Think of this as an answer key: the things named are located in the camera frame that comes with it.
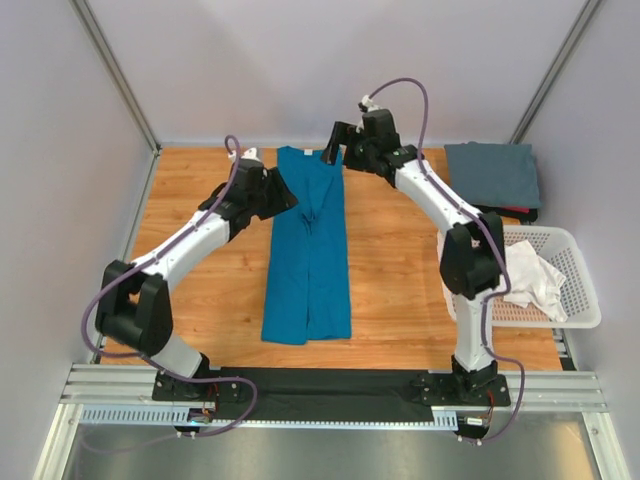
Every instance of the white cloth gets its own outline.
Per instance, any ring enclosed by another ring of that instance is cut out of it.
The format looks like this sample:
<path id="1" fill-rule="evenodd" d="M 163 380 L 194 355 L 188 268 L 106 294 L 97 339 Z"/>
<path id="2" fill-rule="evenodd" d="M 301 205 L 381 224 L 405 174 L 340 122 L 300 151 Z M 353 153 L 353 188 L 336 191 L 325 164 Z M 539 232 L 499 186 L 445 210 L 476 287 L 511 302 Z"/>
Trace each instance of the white cloth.
<path id="1" fill-rule="evenodd" d="M 511 292 L 504 301 L 526 308 L 533 303 L 552 321 L 566 322 L 560 288 L 567 278 L 557 268 L 539 257 L 528 240 L 505 249 Z M 504 288 L 504 279 L 500 288 Z"/>

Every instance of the aluminum frame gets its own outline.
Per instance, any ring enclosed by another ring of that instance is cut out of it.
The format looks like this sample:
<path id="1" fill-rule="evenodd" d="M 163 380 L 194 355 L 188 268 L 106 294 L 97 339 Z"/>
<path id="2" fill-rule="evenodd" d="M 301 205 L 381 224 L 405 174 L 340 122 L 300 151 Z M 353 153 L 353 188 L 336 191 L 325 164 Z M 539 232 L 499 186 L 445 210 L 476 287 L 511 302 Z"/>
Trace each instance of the aluminum frame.
<path id="1" fill-rule="evenodd" d="M 144 410 L 151 406 L 186 407 L 189 402 L 156 402 L 151 399 L 156 370 L 149 366 L 73 365 L 53 425 L 43 449 L 34 479 L 62 478 L 71 445 L 85 405 L 130 406 Z M 512 401 L 518 394 L 518 372 L 501 372 L 507 378 Z M 509 411 L 510 407 L 497 408 Z M 433 407 L 440 412 L 464 412 L 472 407 Z M 624 456 L 615 436 L 607 405 L 593 372 L 528 372 L 523 412 L 582 413 L 591 448 L 604 480 L 630 479 Z M 247 421 L 244 427 L 263 428 L 354 428 L 345 422 Z M 418 424 L 357 425 L 373 429 L 421 429 Z"/>
<path id="2" fill-rule="evenodd" d="M 80 23 L 82 23 L 83 27 L 85 28 L 87 35 L 91 40 L 91 43 L 93 43 L 93 46 L 96 48 L 100 59 L 103 61 L 104 66 L 109 73 L 109 76 L 120 92 L 120 95 L 122 96 L 124 103 L 127 105 L 127 108 L 129 109 L 133 120 L 138 126 L 138 129 L 151 147 L 151 150 L 153 150 L 155 153 L 159 153 L 161 150 L 160 141 L 153 132 L 151 124 L 144 115 L 142 108 L 140 108 L 140 104 L 133 94 L 129 83 L 124 76 L 124 73 L 122 73 L 122 69 L 120 68 L 118 61 L 116 60 L 116 57 L 111 50 L 111 46 L 109 45 L 109 42 L 107 41 L 107 38 L 105 37 L 102 28 L 100 27 L 100 23 L 98 22 L 98 19 L 96 18 L 91 6 L 89 5 L 89 2 L 87 0 L 69 1 L 76 14 L 78 15 Z"/>
<path id="3" fill-rule="evenodd" d="M 603 3 L 604 0 L 586 0 L 576 20 L 573 22 L 569 33 L 567 33 L 567 36 L 562 42 L 558 53 L 556 53 L 551 65 L 549 65 L 547 72 L 542 78 L 536 93 L 529 102 L 529 106 L 527 106 L 520 122 L 518 122 L 518 126 L 514 130 L 513 135 L 511 135 L 509 143 L 521 143 L 524 140 L 531 124 L 540 112 L 545 100 L 548 98 L 551 89 L 562 74 L 564 67 L 569 62 L 571 55 Z"/>

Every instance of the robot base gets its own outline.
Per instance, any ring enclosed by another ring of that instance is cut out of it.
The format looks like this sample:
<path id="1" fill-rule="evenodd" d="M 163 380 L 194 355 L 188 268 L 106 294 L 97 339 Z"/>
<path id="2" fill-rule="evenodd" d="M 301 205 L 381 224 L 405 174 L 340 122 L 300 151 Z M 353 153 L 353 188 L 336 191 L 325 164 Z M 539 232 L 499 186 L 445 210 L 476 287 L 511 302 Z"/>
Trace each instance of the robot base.
<path id="1" fill-rule="evenodd" d="M 220 377 L 220 370 L 210 370 L 209 358 L 200 354 L 202 360 L 198 370 L 193 375 L 194 378 L 211 378 L 215 380 Z M 250 395 L 246 385 L 238 382 L 219 383 L 188 383 L 158 372 L 153 386 L 151 398 L 156 402 L 210 402 L 215 403 L 238 403 L 245 401 Z"/>
<path id="2" fill-rule="evenodd" d="M 511 405 L 507 379 L 498 375 L 494 361 L 482 370 L 467 372 L 452 357 L 451 373 L 421 374 L 413 386 L 420 389 L 420 401 L 429 406 L 496 407 Z"/>

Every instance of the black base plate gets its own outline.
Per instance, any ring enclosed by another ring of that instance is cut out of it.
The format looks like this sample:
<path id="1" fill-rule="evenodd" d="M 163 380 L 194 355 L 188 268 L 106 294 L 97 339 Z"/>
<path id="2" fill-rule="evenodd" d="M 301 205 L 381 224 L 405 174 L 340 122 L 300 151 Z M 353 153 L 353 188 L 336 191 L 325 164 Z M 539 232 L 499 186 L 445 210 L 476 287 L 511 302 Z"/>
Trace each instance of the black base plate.
<path id="1" fill-rule="evenodd" d="M 424 405 L 442 406 L 474 406 L 489 407 L 493 395 L 494 406 L 508 407 L 511 396 L 504 375 L 498 375 L 489 383 L 473 390 L 466 390 L 461 379 L 454 373 L 425 373 L 413 384 L 420 388 L 420 399 Z"/>
<path id="2" fill-rule="evenodd" d="M 222 377 L 244 377 L 258 386 L 252 420 L 301 422 L 429 422 L 433 413 L 411 383 L 424 371 L 296 368 L 227 368 Z M 158 377 L 157 401 L 212 401 L 204 388 Z M 238 383 L 219 384 L 219 419 L 233 419 L 247 408 L 252 391 Z"/>
<path id="3" fill-rule="evenodd" d="M 211 371 L 211 378 L 218 375 L 218 371 Z M 183 383 L 158 372 L 151 398 L 156 402 L 239 403 L 251 398 L 250 395 L 249 388 L 241 383 L 219 383 L 216 386 L 213 384 Z"/>

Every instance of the folded gray cloth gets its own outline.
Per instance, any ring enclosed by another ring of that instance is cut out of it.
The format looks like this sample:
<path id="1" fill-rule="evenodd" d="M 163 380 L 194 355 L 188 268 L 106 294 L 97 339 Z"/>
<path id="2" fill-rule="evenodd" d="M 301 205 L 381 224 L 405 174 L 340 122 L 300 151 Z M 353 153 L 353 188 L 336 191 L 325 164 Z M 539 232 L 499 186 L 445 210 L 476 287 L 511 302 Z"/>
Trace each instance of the folded gray cloth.
<path id="1" fill-rule="evenodd" d="M 445 145 L 451 187 L 473 205 L 540 208 L 531 145 Z"/>

